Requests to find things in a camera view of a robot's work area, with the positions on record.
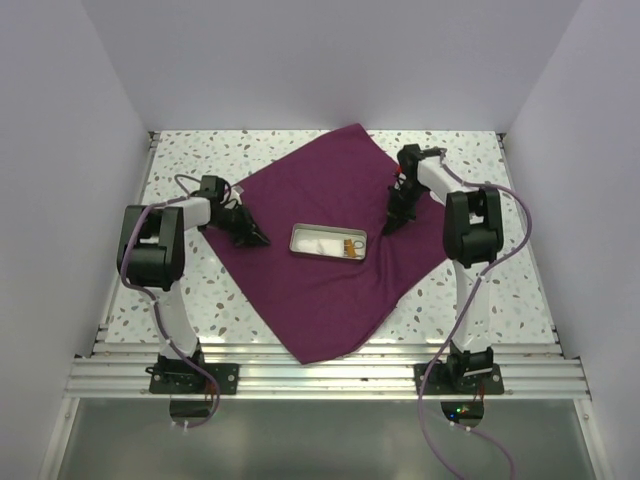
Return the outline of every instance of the open tin box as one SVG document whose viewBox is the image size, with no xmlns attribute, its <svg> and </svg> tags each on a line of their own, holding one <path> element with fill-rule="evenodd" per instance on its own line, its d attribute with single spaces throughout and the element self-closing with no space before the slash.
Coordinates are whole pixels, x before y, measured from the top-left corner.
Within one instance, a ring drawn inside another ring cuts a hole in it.
<svg viewBox="0 0 640 480">
<path fill-rule="evenodd" d="M 367 255 L 367 232 L 296 223 L 289 250 L 301 255 L 362 261 Z"/>
</svg>

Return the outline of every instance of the purple cloth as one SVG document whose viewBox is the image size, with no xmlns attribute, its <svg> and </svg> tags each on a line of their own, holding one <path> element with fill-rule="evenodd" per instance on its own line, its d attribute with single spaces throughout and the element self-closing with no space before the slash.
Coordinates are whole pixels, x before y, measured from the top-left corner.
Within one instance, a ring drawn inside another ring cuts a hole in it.
<svg viewBox="0 0 640 480">
<path fill-rule="evenodd" d="M 418 203 L 418 221 L 381 235 L 396 168 L 362 126 L 335 130 L 240 182 L 271 246 L 235 248 L 226 233 L 205 232 L 256 312 L 300 363 L 356 350 L 445 259 L 444 208 L 427 194 Z M 362 262 L 297 256 L 289 251 L 295 223 L 365 230 L 367 256 Z"/>
</svg>

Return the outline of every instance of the white wall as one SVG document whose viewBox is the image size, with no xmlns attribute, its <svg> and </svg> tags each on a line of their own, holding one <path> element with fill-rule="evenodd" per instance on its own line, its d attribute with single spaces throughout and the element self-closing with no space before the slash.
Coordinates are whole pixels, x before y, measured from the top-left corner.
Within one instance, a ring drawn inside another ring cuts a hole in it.
<svg viewBox="0 0 640 480">
<path fill-rule="evenodd" d="M 495 129 L 579 0 L 83 0 L 150 129 Z"/>
<path fill-rule="evenodd" d="M 0 478 L 35 478 L 146 133 L 76 0 L 0 5 Z"/>
<path fill-rule="evenodd" d="M 640 3 L 584 0 L 507 135 L 560 338 L 618 478 L 640 471 Z"/>
</svg>

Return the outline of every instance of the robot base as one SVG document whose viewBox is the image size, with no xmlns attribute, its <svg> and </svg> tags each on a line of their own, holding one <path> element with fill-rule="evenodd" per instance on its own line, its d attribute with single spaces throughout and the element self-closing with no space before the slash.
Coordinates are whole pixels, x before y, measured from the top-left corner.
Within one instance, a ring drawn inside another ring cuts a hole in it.
<svg viewBox="0 0 640 480">
<path fill-rule="evenodd" d="M 205 363 L 198 348 L 191 361 L 209 373 L 220 385 L 220 395 L 235 395 L 238 388 L 240 366 L 237 363 Z M 154 395 L 205 394 L 205 378 L 182 360 L 171 360 L 158 355 L 153 367 L 145 370 L 151 375 L 149 393 Z"/>
<path fill-rule="evenodd" d="M 413 366 L 413 380 L 418 394 L 428 366 L 428 363 L 419 363 Z M 429 375 L 424 395 L 476 395 L 481 390 L 483 390 L 483 395 L 504 394 L 504 383 L 498 364 L 493 364 L 491 372 L 454 379 L 446 364 L 436 363 Z"/>
</svg>

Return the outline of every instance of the speckled tabletop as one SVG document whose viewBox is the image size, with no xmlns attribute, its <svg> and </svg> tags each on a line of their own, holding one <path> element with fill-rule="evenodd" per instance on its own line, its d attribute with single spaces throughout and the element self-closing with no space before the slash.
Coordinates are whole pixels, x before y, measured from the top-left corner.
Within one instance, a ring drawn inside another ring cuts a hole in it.
<svg viewBox="0 0 640 480">
<path fill-rule="evenodd" d="M 176 173 L 215 174 L 235 183 L 313 140 L 322 131 L 226 130 L 162 132 L 143 203 L 182 194 Z M 447 161 L 469 181 L 508 185 L 494 132 L 370 131 L 390 156 L 407 143 L 448 148 Z M 505 249 L 523 236 L 513 200 L 503 196 Z M 201 339 L 228 344 L 279 343 L 204 240 L 186 233 L 187 265 L 182 279 L 187 313 Z M 554 343 L 550 316 L 533 260 L 524 250 L 496 269 L 491 286 L 491 336 L 494 343 Z M 369 344 L 440 343 L 454 323 L 455 277 L 445 261 L 399 302 Z M 108 318 L 106 342 L 157 343 L 149 306 L 118 285 Z"/>
</svg>

